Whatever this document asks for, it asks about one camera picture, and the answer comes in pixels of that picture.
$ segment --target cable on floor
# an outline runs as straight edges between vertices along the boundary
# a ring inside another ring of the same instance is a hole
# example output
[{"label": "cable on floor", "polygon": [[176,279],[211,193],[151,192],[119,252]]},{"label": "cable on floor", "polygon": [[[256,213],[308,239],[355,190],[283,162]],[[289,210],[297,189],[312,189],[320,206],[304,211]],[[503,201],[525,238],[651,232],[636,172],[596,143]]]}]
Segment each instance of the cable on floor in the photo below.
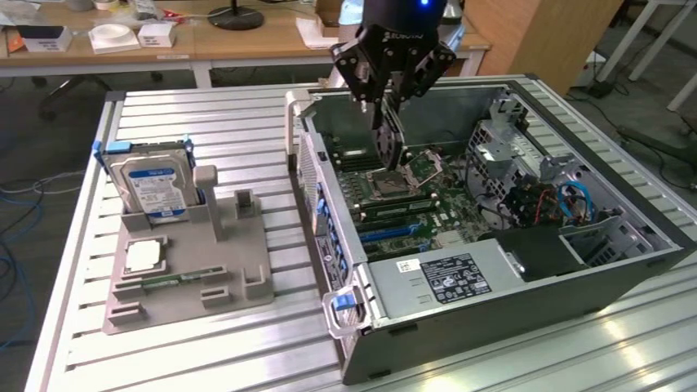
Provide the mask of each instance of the cable on floor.
[{"label": "cable on floor", "polygon": [[0,238],[3,238],[6,233],[8,233],[15,228],[15,226],[18,226],[22,223],[22,221],[32,214],[32,212],[40,208],[41,201],[44,200],[44,183],[41,183],[36,180],[18,180],[14,182],[30,182],[30,181],[32,183],[39,183],[39,197],[37,197],[36,201],[32,203],[32,206],[24,212],[24,214],[22,214],[22,216],[3,230],[0,230]]},{"label": "cable on floor", "polygon": [[24,320],[24,325],[22,326],[20,331],[15,333],[15,335],[0,345],[0,353],[14,345],[16,341],[19,341],[28,332],[34,329],[34,324],[36,321],[36,304],[34,301],[34,294],[32,294],[32,288],[30,286],[30,281],[27,279],[27,273],[24,271],[24,268],[22,267],[22,264],[18,262],[12,255],[12,251],[8,248],[8,245],[4,241],[0,240],[0,247],[3,248],[7,257],[0,257],[0,260],[4,260],[4,262],[10,263],[12,265],[12,268],[15,270],[15,276],[19,278],[22,286],[24,287],[24,293],[27,295],[27,319]]},{"label": "cable on floor", "polygon": [[10,90],[14,85],[15,85],[15,78],[11,78],[10,84],[7,86],[0,86],[0,94],[3,94],[7,90]]},{"label": "cable on floor", "polygon": [[[611,120],[611,118],[608,117],[608,115],[605,114],[605,111],[600,108],[600,106],[597,106],[589,98],[579,98],[576,96],[572,96],[571,94],[567,94],[568,97],[571,97],[571,100],[569,101],[575,101],[575,102],[581,102],[584,104],[589,104],[593,108],[596,108],[596,110],[600,112],[600,114],[603,115],[605,121],[612,125],[612,127],[615,128],[617,134],[620,135],[621,138],[624,138],[627,141],[632,140],[632,141],[636,141],[640,145],[643,145],[644,147],[647,147],[655,154],[656,156],[659,157],[659,175],[661,177],[661,179],[672,186],[675,186],[676,188],[679,189],[685,189],[685,190],[693,190],[692,187],[689,185],[681,185],[681,184],[677,184],[675,181],[669,180],[669,178],[665,176],[665,159],[664,159],[664,155],[661,154],[660,151],[657,151],[651,145],[648,145],[647,143],[644,143],[643,141],[640,140],[636,140],[636,139],[632,139],[631,137],[623,135],[619,131],[620,127],[615,124],[615,122]],[[693,174],[695,174],[695,165],[689,164],[689,166],[692,167],[693,169]]]},{"label": "cable on floor", "polygon": [[61,189],[61,190],[55,190],[55,191],[47,191],[47,190],[39,191],[39,183],[41,185],[47,185],[52,181],[60,180],[61,178],[68,178],[68,177],[72,177],[72,176],[83,176],[84,174],[85,174],[84,170],[80,170],[80,171],[67,171],[64,173],[56,174],[55,176],[45,177],[41,180],[36,180],[34,182],[32,186],[30,186],[27,188],[23,188],[23,189],[6,189],[3,186],[0,186],[0,193],[2,194],[24,194],[27,192],[35,192],[36,194],[44,194],[44,195],[47,195],[47,194],[68,194],[71,192],[75,192],[76,190],[80,190],[81,186],[76,186],[76,187],[69,188],[69,189]]},{"label": "cable on floor", "polygon": [[683,11],[683,8],[688,5],[688,2],[691,0],[685,0],[685,2],[683,3],[683,5],[677,8],[677,12],[676,14],[668,19],[668,22],[665,23],[665,26],[660,29],[659,31],[659,34],[653,37],[653,39],[640,48],[639,51],[636,51],[636,53],[632,55],[632,58],[629,60],[629,62],[627,62],[624,64],[624,66],[620,68],[620,70],[616,72],[613,78],[612,78],[612,86],[613,86],[613,90],[617,91],[617,93],[623,96],[628,96],[629,95],[629,89],[627,88],[627,86],[624,86],[619,81],[617,81],[617,78],[620,77],[620,74],[629,68],[629,66],[635,63],[636,59],[639,58],[640,54],[649,48],[651,45],[653,45],[653,43],[656,42],[656,40],[659,39],[661,33],[664,32],[665,28],[668,27],[668,25],[673,22],[673,20],[677,18],[677,16],[680,15],[681,11]]}]

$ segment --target aluminum extrusion table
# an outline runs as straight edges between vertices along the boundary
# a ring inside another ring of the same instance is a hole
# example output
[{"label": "aluminum extrusion table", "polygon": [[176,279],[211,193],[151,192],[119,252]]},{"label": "aluminum extrusion table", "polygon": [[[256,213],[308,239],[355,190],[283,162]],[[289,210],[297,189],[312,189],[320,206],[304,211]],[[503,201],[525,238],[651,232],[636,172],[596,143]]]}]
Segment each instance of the aluminum extrusion table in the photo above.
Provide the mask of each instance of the aluminum extrusion table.
[{"label": "aluminum extrusion table", "polygon": [[[615,145],[608,145],[607,136],[543,83],[525,78],[520,81],[659,210],[697,238],[695,209]],[[695,258],[643,283],[597,314],[368,384],[341,385],[284,161],[283,97],[287,90],[301,87],[311,86],[111,96],[97,139],[144,142],[189,134],[197,145],[199,164],[217,165],[217,196],[252,188],[261,197],[277,299],[255,309],[107,336],[100,327],[121,199],[91,160],[27,391],[416,392],[695,387]],[[544,123],[531,123],[529,132],[552,154],[564,153],[564,143]]]}]

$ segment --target white label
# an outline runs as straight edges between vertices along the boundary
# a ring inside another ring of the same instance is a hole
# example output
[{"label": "white label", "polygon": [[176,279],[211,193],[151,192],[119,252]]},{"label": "white label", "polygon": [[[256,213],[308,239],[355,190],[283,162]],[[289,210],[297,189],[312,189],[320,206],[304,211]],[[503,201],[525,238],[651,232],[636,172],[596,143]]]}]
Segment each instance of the white label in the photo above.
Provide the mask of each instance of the white label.
[{"label": "white label", "polygon": [[157,60],[185,60],[188,59],[188,55],[160,55],[157,56]]},{"label": "white label", "polygon": [[420,263],[419,259],[399,261],[396,263],[396,268],[400,270],[400,273],[404,274],[405,272],[420,270],[421,263]]},{"label": "white label", "polygon": [[397,214],[397,213],[403,213],[403,212],[407,212],[407,208],[396,208],[395,210],[381,211],[375,215],[383,216],[383,215],[392,215],[392,214]]},{"label": "white label", "polygon": [[132,171],[128,179],[145,214],[165,217],[184,213],[187,203],[180,189],[175,187],[175,169]]}]

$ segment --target blue cable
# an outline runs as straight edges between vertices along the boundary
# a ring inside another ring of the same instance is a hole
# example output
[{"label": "blue cable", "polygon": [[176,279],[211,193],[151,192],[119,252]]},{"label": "blue cable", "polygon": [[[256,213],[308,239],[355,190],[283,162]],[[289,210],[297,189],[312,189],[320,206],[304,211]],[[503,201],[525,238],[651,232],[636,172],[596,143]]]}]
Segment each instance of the blue cable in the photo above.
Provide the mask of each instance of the blue cable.
[{"label": "blue cable", "polygon": [[15,335],[4,342],[4,344],[0,345],[0,353],[15,343],[18,340],[22,339],[22,337],[32,331],[34,324],[36,322],[36,304],[34,302],[34,294],[32,289],[30,287],[30,282],[27,279],[27,273],[24,272],[24,268],[22,268],[22,265],[15,261],[12,254],[10,253],[10,249],[7,248],[7,243],[15,241],[19,239],[23,235],[26,235],[39,224],[39,221],[41,220],[41,217],[44,215],[44,209],[39,202],[22,202],[18,200],[11,200],[3,196],[0,196],[0,200],[15,204],[18,206],[30,206],[36,208],[37,213],[34,217],[32,223],[26,226],[23,229],[20,229],[14,235],[8,236],[7,238],[0,238],[0,245],[3,246],[4,250],[8,253],[8,256],[0,256],[0,261],[8,264],[8,267],[15,270],[16,277],[20,280],[22,286],[24,287],[24,292],[27,294],[27,308],[28,308],[28,316],[27,320],[24,322],[24,325],[22,326],[20,331],[15,333]]},{"label": "blue cable", "polygon": [[4,242],[11,243],[16,239],[19,239],[24,234],[27,234],[30,231],[32,231],[32,229],[36,227],[36,225],[39,224],[39,221],[41,221],[41,217],[44,216],[44,208],[41,207],[41,204],[39,204],[36,202],[20,202],[18,200],[11,200],[8,198],[4,198],[3,196],[0,196],[0,200],[3,200],[4,202],[7,202],[10,204],[15,204],[18,206],[36,207],[36,212],[37,212],[36,215],[34,216],[32,223],[24,229],[19,230],[14,235],[6,237]]},{"label": "blue cable", "polygon": [[20,278],[22,285],[24,286],[24,292],[27,293],[27,308],[28,308],[28,318],[24,322],[24,325],[22,326],[20,331],[10,338],[8,341],[4,342],[3,345],[0,345],[0,353],[7,349],[10,345],[18,340],[20,340],[22,336],[32,330],[34,322],[36,320],[36,304],[34,303],[34,295],[32,290],[30,288],[30,282],[27,279],[27,274],[24,273],[24,269],[22,268],[22,265],[19,265],[15,260],[11,257],[0,257],[0,260],[6,261],[15,267],[18,277]]},{"label": "blue cable", "polygon": [[567,204],[564,203],[564,187],[565,186],[573,186],[584,194],[584,198],[587,198],[588,221],[593,222],[593,200],[591,199],[591,192],[588,192],[587,186],[579,181],[567,181],[564,184],[561,184],[559,186],[559,189],[557,189],[559,205],[563,209],[564,215],[568,216],[569,218],[573,218],[573,216],[575,216],[575,214],[571,212],[569,208],[567,207]]}]

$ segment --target wooden cabinet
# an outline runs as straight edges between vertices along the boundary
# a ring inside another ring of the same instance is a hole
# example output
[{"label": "wooden cabinet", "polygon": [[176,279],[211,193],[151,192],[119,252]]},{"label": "wooden cabinet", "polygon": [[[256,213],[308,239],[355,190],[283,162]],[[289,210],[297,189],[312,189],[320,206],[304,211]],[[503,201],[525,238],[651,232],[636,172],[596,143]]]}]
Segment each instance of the wooden cabinet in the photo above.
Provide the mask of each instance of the wooden cabinet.
[{"label": "wooden cabinet", "polygon": [[540,76],[569,90],[623,0],[467,0],[465,15],[492,42],[479,75]]}]

